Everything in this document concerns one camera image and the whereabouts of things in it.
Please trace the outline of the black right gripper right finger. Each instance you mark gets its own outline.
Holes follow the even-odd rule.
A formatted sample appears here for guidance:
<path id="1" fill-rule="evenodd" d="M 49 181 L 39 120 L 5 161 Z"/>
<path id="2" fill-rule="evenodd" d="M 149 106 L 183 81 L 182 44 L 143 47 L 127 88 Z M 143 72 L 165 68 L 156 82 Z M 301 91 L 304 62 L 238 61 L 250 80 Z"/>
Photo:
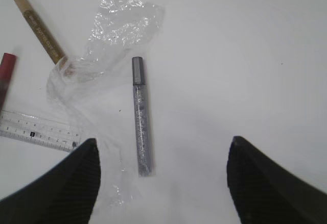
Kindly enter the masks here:
<path id="1" fill-rule="evenodd" d="M 226 173 L 241 223 L 326 223 L 326 193 L 241 136 L 231 142 Z"/>

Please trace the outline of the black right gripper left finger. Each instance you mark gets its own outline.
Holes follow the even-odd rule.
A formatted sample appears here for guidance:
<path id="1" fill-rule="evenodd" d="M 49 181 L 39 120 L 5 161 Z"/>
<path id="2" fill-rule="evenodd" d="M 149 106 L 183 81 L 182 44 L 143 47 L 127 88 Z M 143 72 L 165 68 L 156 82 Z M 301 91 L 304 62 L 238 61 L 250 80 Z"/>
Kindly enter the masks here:
<path id="1" fill-rule="evenodd" d="M 54 168 L 1 200 L 1 223 L 88 223 L 101 183 L 97 141 L 87 139 Z"/>

